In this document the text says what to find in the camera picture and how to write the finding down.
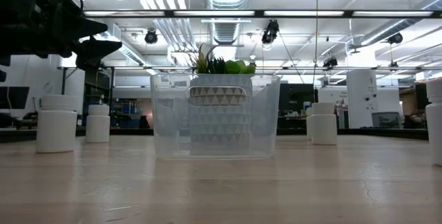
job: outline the white plastic bottle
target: white plastic bottle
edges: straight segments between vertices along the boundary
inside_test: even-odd
[[[430,138],[431,161],[433,165],[442,166],[442,80],[427,82],[427,97],[431,104],[427,105],[428,137]]]
[[[108,105],[90,105],[86,120],[86,142],[109,142],[111,118]]]
[[[37,123],[37,153],[73,151],[77,128],[77,98],[45,95]]]
[[[336,145],[338,142],[338,130],[336,128],[336,116],[334,115],[333,103],[313,103],[313,115],[310,124],[312,144]]]
[[[307,139],[311,140],[311,133],[313,132],[313,124],[311,123],[311,115],[312,115],[312,109],[309,107],[307,109],[307,118],[305,119],[306,125],[307,125]]]

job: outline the potted plant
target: potted plant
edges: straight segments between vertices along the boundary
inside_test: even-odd
[[[212,53],[191,56],[194,72],[187,100],[191,154],[216,156],[244,154],[250,150],[253,89],[256,66],[227,61]]]

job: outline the clear plastic bin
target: clear plastic bin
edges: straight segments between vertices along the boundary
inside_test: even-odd
[[[157,157],[272,156],[279,88],[271,75],[152,76]]]

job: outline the table surface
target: table surface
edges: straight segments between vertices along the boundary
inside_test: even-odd
[[[440,223],[428,142],[278,137],[266,160],[155,160],[153,138],[71,153],[0,144],[1,223]]]

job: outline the green plant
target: green plant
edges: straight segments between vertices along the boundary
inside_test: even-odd
[[[193,54],[189,55],[191,63],[195,67],[193,70],[199,74],[255,74],[256,66],[250,64],[246,66],[244,61],[227,61],[225,62],[222,57],[214,57],[212,51],[217,47],[211,47],[209,51],[204,55],[202,47],[205,44],[201,44],[198,48],[198,56]]]

